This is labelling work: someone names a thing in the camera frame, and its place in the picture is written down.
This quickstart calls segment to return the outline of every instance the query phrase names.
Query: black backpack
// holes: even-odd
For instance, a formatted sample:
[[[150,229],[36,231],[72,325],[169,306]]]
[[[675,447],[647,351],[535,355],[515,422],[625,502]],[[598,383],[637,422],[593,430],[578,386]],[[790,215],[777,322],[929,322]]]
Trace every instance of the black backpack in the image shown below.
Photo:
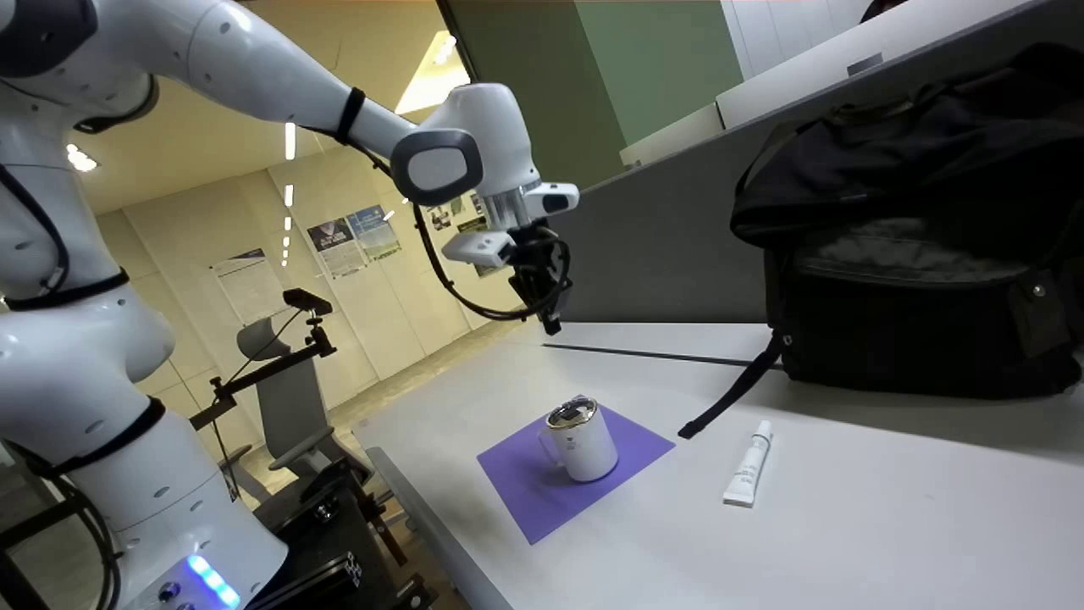
[[[841,110],[755,160],[731,231],[762,249],[790,379],[1043,396],[1079,379],[1084,59],[1036,43],[891,110]]]

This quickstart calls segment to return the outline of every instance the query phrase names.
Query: purple square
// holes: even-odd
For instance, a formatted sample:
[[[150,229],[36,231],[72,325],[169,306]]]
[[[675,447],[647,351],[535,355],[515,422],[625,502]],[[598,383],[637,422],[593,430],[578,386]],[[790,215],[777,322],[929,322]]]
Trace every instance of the purple square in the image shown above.
[[[598,413],[606,417],[616,444],[616,469],[598,481],[570,481],[570,476],[550,460],[542,447],[542,417],[479,454],[489,481],[499,487],[530,545],[675,447],[670,441],[613,409]]]

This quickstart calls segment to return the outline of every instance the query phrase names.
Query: white table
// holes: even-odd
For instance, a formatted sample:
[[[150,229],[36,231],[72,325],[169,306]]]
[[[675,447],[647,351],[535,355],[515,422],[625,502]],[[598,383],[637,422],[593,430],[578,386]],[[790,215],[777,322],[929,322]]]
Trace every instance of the white table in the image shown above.
[[[755,325],[570,325],[559,342],[755,355]],[[694,441],[739,369],[546,351],[524,325],[357,434],[472,606],[1061,610],[1084,603],[1084,394],[919,399],[769,372]],[[586,394],[676,447],[527,545],[479,454]],[[753,429],[755,510],[720,505]]]

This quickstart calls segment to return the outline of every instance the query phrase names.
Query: mug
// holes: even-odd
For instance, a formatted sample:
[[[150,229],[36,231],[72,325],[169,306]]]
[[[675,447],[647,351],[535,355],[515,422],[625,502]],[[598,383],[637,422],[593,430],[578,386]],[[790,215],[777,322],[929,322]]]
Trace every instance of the mug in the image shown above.
[[[606,417],[586,396],[555,406],[546,417],[546,438],[555,466],[573,481],[598,481],[616,469],[616,444],[608,438]]]

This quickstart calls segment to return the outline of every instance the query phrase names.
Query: white tube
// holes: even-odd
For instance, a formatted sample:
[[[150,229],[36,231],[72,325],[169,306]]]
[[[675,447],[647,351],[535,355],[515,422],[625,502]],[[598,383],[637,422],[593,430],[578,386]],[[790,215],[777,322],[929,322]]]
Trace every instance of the white tube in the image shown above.
[[[769,451],[772,451],[772,424],[762,422],[753,434],[753,444],[748,444],[743,466],[739,466],[739,476],[731,480],[731,486],[720,496],[724,505],[743,505],[743,510],[755,505],[755,487],[759,487],[759,476],[766,472]]]

